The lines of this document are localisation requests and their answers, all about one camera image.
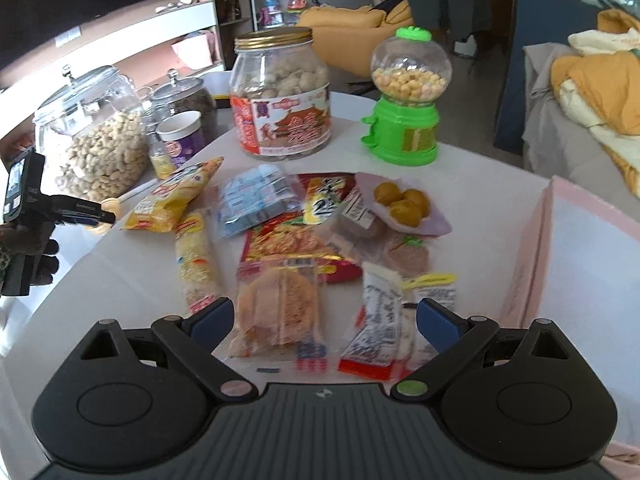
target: green candy dispenser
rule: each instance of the green candy dispenser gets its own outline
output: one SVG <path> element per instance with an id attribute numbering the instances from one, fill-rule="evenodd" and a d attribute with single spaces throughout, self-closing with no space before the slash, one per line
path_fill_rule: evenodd
<path id="1" fill-rule="evenodd" d="M 451 81 L 444 49 L 431 33 L 403 27 L 380 43 L 371 58 L 371 78 L 382 93 L 362 143 L 376 157 L 399 166 L 424 166 L 438 156 L 436 127 L 440 115 L 434 101 Z"/>

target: hand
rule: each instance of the hand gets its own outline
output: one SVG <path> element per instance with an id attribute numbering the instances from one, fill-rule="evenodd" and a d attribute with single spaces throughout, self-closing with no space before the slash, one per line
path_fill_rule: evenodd
<path id="1" fill-rule="evenodd" d="M 49 283 L 53 282 L 53 275 L 60 266 L 58 259 L 52 256 L 60 249 L 58 242 L 49 239 L 43 244 L 43 228 L 44 226 L 37 229 L 29 229 L 23 225 L 0 225 L 0 242 L 8 250 L 9 256 L 14 256 L 14 254 L 43 255 L 40 257 L 38 269 L 31 285 L 49 285 Z"/>

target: purple cup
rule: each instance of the purple cup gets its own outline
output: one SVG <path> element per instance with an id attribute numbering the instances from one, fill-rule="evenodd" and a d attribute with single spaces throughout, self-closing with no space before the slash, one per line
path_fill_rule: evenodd
<path id="1" fill-rule="evenodd" d="M 158 124 L 158 136 L 176 167 L 183 165 L 204 148 L 200 112 L 190 110 L 175 114 Z"/>

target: white logo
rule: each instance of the white logo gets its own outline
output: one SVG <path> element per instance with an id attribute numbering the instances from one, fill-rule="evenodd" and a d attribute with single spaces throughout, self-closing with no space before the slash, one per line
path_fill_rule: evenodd
<path id="1" fill-rule="evenodd" d="M 323 388 L 322 390 L 316 391 L 316 395 L 321 399 L 328 399 L 334 393 L 329 388 Z"/>

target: orange couch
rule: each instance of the orange couch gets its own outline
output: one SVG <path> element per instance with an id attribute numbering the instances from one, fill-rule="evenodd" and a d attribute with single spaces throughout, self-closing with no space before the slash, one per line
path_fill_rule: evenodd
<path id="1" fill-rule="evenodd" d="M 335 9 L 312 7 L 300 16 L 299 27 L 314 32 L 314 50 L 327 65 L 370 79 L 371 55 L 400 27 L 413 25 L 407 0 L 385 14 L 371 7 Z"/>

